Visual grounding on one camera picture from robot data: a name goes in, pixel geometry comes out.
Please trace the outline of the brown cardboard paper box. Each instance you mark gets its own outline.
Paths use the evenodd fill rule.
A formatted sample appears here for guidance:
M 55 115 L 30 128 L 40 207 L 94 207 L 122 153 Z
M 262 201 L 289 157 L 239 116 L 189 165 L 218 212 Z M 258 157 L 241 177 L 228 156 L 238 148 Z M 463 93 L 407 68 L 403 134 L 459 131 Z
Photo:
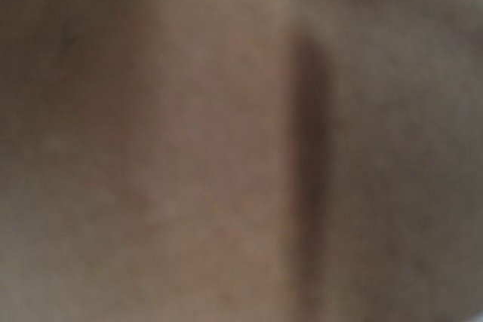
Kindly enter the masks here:
M 482 0 L 1 0 L 3 321 L 480 321 Z

